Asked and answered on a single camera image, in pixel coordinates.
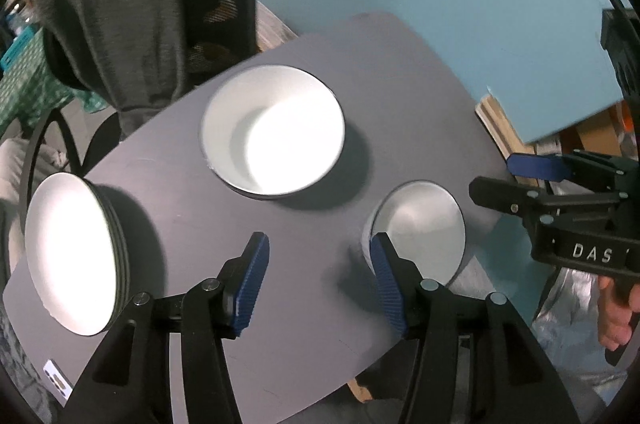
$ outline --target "gray cloth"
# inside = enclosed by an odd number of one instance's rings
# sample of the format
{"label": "gray cloth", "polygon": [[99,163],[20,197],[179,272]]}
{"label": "gray cloth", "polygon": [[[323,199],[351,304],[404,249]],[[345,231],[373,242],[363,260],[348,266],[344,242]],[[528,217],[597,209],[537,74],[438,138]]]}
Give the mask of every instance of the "gray cloth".
{"label": "gray cloth", "polygon": [[60,404],[44,387],[38,372],[24,353],[1,301],[0,366],[5,369],[15,387],[43,424],[57,422]]}
{"label": "gray cloth", "polygon": [[76,76],[126,137],[187,92],[181,0],[33,0]]}

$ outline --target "gray table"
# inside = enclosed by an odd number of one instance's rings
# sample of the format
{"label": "gray table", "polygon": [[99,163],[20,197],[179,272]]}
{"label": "gray table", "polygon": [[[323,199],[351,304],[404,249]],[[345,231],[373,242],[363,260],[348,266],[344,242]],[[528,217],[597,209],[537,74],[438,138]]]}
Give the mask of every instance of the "gray table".
{"label": "gray table", "polygon": [[[252,200],[211,173],[198,142],[211,94],[258,64],[302,68],[335,93],[345,149],[321,183],[283,201]],[[271,241],[271,263],[252,323],[225,342],[245,424],[272,424],[315,403],[384,354],[386,324],[360,252],[367,216],[411,179],[448,189],[465,218],[467,250],[497,216],[468,197],[476,175],[504,162],[474,114],[474,101],[424,42],[390,14],[363,14],[243,62],[166,109],[88,176],[122,219],[133,289],[185,292],[238,255],[252,231]],[[18,338],[37,369],[52,358],[78,380],[102,335],[80,337],[42,307],[22,260],[4,292]],[[176,424],[186,422],[178,336],[171,347]]]}

